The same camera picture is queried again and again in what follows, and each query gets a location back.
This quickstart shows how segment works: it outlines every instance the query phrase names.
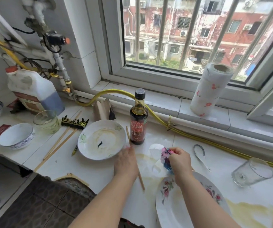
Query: white countertop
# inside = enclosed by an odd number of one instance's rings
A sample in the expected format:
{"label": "white countertop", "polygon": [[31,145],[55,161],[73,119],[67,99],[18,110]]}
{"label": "white countertop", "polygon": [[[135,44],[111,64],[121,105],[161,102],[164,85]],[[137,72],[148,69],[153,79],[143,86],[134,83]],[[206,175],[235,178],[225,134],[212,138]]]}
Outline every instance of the white countertop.
{"label": "white countertop", "polygon": [[[4,102],[5,105],[8,105],[14,99],[15,97],[13,95],[7,95],[6,97],[0,98],[0,101]],[[92,108],[80,107],[73,101],[63,100],[66,109],[59,118],[65,115],[67,115],[68,118],[74,118],[75,115],[82,110],[79,118],[84,118],[85,120],[89,119],[89,123],[93,122]],[[10,109],[4,108],[0,118],[0,126],[2,124],[15,125],[21,122],[32,124],[32,114],[21,112],[17,115],[11,115],[9,111]],[[130,125],[130,118],[128,116],[116,113],[116,117],[115,121],[120,123],[123,127]],[[65,129],[65,127],[62,127],[53,135],[44,134],[36,129],[35,137],[29,146],[20,150],[7,150],[0,147],[0,154],[13,162],[34,170]],[[97,194],[112,179],[114,158],[104,161],[93,161],[85,158],[79,152],[74,156],[71,156],[71,153],[77,144],[79,134],[80,131],[77,131],[37,170],[37,172],[42,176],[50,177],[51,180],[72,173],[88,183],[91,190]],[[154,143],[160,143],[165,147],[180,146],[189,152],[192,157],[192,166],[195,171],[209,178],[219,188],[223,196],[232,202],[230,205],[233,218],[235,218],[242,227],[254,226],[249,223],[249,220],[243,222],[240,219],[241,216],[245,216],[240,212],[237,212],[241,205],[238,204],[240,202],[249,203],[249,207],[257,204],[265,207],[266,210],[269,211],[269,214],[262,216],[257,214],[255,219],[264,226],[271,227],[273,218],[273,178],[257,183],[252,187],[240,188],[231,180],[230,174],[245,160],[215,147],[174,134],[172,131],[167,131],[163,126],[154,123],[148,123],[145,142],[142,145],[135,146],[138,165],[146,191],[142,191],[140,182],[137,179],[123,210],[123,218],[126,218],[137,225],[143,225],[146,228],[159,227],[155,209],[155,198],[157,186],[160,183],[161,178],[152,177],[148,174],[148,171],[146,171],[147,163],[151,161],[148,149],[149,146]],[[194,156],[192,148],[195,144],[200,144],[205,149],[206,161],[212,170],[211,173],[208,172]]]}

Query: window bar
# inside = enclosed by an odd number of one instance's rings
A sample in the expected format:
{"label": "window bar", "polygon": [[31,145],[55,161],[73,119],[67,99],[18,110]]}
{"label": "window bar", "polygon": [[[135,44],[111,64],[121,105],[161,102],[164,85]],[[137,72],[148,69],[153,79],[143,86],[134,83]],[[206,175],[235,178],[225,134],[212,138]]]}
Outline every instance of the window bar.
{"label": "window bar", "polygon": [[166,21],[167,6],[168,6],[168,0],[164,0],[163,1],[163,11],[162,11],[161,26],[160,26],[159,42],[158,42],[158,46],[157,46],[156,66],[158,66],[159,63],[160,63],[161,50],[162,50],[162,42],[163,42],[164,30],[165,30],[165,21]]}
{"label": "window bar", "polygon": [[179,64],[179,69],[182,70],[183,65],[184,65],[184,60],[186,57],[186,52],[189,48],[189,43],[190,43],[190,39],[192,37],[192,31],[195,27],[195,21],[197,19],[197,15],[199,12],[199,8],[200,8],[200,4],[201,4],[201,0],[196,0],[195,1],[195,6],[194,6],[194,11],[192,13],[192,18],[190,20],[190,24],[189,24],[189,28],[188,28],[188,32],[187,32],[187,36],[186,36],[186,41],[185,41],[185,45],[182,51],[182,55],[181,55],[181,59],[180,59],[180,64]]}
{"label": "window bar", "polygon": [[140,0],[136,0],[136,62],[139,61],[140,49]]}
{"label": "window bar", "polygon": [[217,54],[218,48],[219,48],[219,46],[220,46],[220,44],[221,44],[221,41],[222,41],[222,39],[223,39],[223,37],[224,37],[224,34],[225,34],[226,30],[227,30],[227,28],[228,28],[228,26],[229,26],[229,24],[230,24],[230,20],[231,20],[231,18],[233,17],[233,13],[235,12],[235,10],[236,10],[236,8],[237,8],[237,5],[238,5],[239,1],[240,1],[240,0],[233,0],[233,3],[232,3],[232,5],[230,6],[230,9],[229,9],[229,11],[228,11],[227,18],[226,18],[226,20],[225,20],[225,22],[224,22],[224,25],[223,25],[223,27],[222,27],[222,29],[221,29],[221,31],[220,31],[220,35],[219,35],[217,41],[215,42],[215,45],[214,45],[214,47],[213,47],[213,49],[212,49],[212,51],[211,51],[210,57],[209,57],[209,59],[208,59],[208,63],[209,63],[209,62],[212,62],[212,61],[214,60],[214,57],[215,57],[216,54]]}
{"label": "window bar", "polygon": [[260,25],[259,30],[256,33],[256,37],[254,38],[254,40],[252,41],[252,43],[249,45],[249,47],[246,50],[245,54],[241,57],[241,59],[239,61],[239,64],[238,64],[238,66],[237,66],[237,68],[235,70],[235,73],[234,73],[232,79],[234,79],[237,76],[237,74],[240,72],[240,70],[242,69],[245,61],[248,59],[248,57],[251,54],[252,50],[254,49],[254,47],[256,46],[256,44],[259,42],[260,38],[264,34],[265,30],[269,26],[269,24],[270,24],[270,22],[271,22],[272,19],[273,19],[273,8],[271,9],[268,17],[263,22],[263,24]]}

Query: person's right arm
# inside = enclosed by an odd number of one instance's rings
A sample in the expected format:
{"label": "person's right arm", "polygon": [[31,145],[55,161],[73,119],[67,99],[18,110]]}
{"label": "person's right arm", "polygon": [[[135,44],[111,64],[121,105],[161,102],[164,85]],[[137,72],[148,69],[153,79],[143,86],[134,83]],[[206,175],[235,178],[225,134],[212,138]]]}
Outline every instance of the person's right arm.
{"label": "person's right arm", "polygon": [[194,227],[241,228],[192,175],[189,153],[179,147],[170,149],[175,152],[169,157],[170,165]]}

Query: tiled floor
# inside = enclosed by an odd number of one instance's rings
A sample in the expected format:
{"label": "tiled floor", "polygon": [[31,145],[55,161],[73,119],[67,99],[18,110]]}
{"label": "tiled floor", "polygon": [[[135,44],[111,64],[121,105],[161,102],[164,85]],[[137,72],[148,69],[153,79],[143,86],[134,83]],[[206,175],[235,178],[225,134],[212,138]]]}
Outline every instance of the tiled floor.
{"label": "tiled floor", "polygon": [[[62,184],[77,188],[78,183]],[[80,187],[82,196],[62,184],[37,175],[0,218],[0,228],[67,228],[95,195]],[[133,227],[121,219],[119,228]]]}

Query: soy sauce bottle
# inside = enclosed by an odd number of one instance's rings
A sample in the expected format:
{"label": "soy sauce bottle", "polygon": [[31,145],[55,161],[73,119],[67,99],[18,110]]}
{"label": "soy sauce bottle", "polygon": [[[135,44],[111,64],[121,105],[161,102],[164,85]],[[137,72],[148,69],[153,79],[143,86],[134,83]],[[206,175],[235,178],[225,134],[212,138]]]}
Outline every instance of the soy sauce bottle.
{"label": "soy sauce bottle", "polygon": [[145,90],[135,91],[135,104],[130,109],[130,140],[135,145],[140,145],[145,140],[148,109],[145,106]]}

